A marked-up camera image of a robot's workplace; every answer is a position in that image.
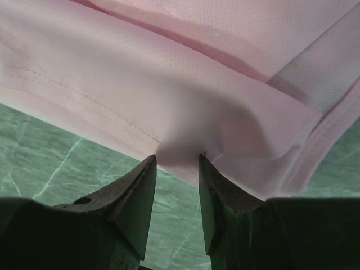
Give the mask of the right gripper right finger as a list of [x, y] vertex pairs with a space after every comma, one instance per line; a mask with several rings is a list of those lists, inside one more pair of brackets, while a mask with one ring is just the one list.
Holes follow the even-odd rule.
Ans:
[[358, 198], [275, 198], [242, 190], [199, 156], [212, 269], [358, 269]]

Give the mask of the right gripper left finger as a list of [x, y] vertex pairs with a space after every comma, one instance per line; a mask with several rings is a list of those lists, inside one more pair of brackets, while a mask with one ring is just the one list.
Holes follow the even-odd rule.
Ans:
[[2, 269], [138, 269], [145, 259], [156, 157], [71, 204], [1, 198]]

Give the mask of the pink t shirt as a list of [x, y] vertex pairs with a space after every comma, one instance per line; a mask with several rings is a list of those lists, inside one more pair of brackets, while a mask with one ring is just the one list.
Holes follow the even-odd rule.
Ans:
[[359, 117], [358, 1], [2, 1], [1, 103], [197, 185], [298, 194]]

